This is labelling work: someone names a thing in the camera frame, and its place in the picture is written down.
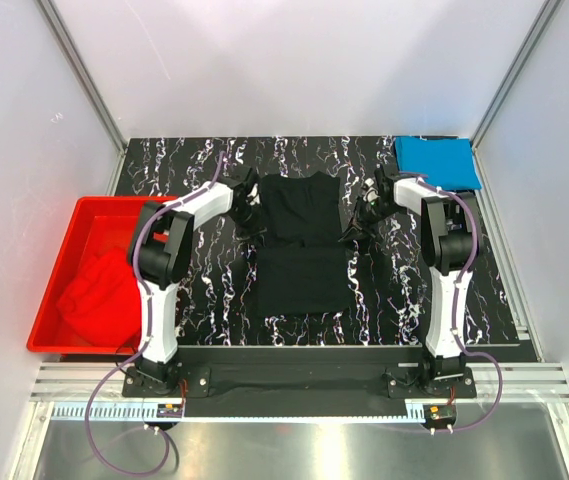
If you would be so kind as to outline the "black t shirt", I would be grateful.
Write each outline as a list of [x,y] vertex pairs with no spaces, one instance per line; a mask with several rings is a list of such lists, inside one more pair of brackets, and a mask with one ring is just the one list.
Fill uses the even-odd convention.
[[338,178],[322,172],[304,178],[262,178],[266,232],[256,256],[258,315],[324,314],[348,308],[340,185]]

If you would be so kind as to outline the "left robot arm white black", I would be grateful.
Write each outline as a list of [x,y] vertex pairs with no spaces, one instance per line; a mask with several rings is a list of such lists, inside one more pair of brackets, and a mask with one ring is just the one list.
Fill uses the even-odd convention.
[[179,387],[177,286],[189,270],[194,233],[226,216],[239,240],[262,235],[259,182],[251,167],[240,166],[228,176],[217,170],[212,180],[183,197],[143,205],[128,252],[141,301],[141,339],[130,360],[133,383],[160,396]]

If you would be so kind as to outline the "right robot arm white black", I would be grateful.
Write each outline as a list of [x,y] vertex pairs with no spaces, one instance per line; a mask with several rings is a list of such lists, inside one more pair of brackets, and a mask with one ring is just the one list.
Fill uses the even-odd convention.
[[464,382],[467,355],[463,320],[473,265],[481,254],[481,222],[476,194],[455,193],[428,184],[420,174],[378,166],[364,181],[340,241],[353,244],[377,236],[377,224],[394,214],[421,218],[420,252],[431,275],[428,332],[416,372],[403,388],[446,395]]

